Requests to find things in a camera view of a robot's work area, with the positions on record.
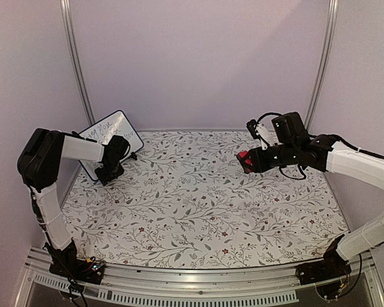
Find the red whiteboard eraser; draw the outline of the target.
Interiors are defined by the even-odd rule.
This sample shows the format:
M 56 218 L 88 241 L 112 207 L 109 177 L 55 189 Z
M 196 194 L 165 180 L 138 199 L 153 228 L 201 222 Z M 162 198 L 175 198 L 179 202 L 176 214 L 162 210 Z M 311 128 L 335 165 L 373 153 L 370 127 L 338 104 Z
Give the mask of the red whiteboard eraser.
M 246 174 L 253 172 L 253 164 L 248 151 L 239 152 L 236 157 Z

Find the small blue-framed whiteboard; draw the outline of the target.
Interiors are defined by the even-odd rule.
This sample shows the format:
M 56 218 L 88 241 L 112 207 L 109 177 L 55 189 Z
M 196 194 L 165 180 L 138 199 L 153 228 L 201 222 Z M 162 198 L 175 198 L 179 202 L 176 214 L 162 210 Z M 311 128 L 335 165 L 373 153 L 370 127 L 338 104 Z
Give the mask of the small blue-framed whiteboard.
M 101 161 L 122 165 L 127 159 L 132 159 L 132 152 L 139 158 L 138 152 L 144 147 L 141 137 L 121 110 L 111 113 L 79 135 L 84 139 L 84 143 L 79 145 L 81 164 L 90 178 L 98 182 L 94 170 Z

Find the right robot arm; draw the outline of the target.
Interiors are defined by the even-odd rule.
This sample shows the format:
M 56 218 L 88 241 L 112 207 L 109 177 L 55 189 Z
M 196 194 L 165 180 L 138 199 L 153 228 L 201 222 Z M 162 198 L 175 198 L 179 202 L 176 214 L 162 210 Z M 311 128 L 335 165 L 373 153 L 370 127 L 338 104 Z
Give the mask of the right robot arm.
M 384 156 L 352 145 L 336 134 L 313 136 L 297 112 L 265 113 L 246 128 L 261 145 L 237 154 L 245 173 L 297 166 L 343 175 L 384 191 Z M 335 238 L 322 260 L 301 264 L 296 276 L 302 285 L 351 274 L 350 260 L 384 244 L 384 211 L 349 233 Z

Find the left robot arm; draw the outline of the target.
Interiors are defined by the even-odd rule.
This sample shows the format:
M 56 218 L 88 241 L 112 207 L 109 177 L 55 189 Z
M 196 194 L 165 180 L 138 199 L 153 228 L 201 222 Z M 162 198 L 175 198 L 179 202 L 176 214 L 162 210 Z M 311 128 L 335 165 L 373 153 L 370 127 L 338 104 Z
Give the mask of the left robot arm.
M 61 216 L 56 185 L 61 160 L 99 163 L 95 174 L 106 185 L 124 173 L 121 161 L 130 149 L 128 140 L 117 135 L 106 145 L 58 130 L 37 128 L 31 135 L 17 161 L 17 169 L 29 189 L 33 212 L 46 237 L 44 248 L 52 258 L 51 273 L 96 285 L 104 275 L 102 260 L 78 259 L 76 244 Z

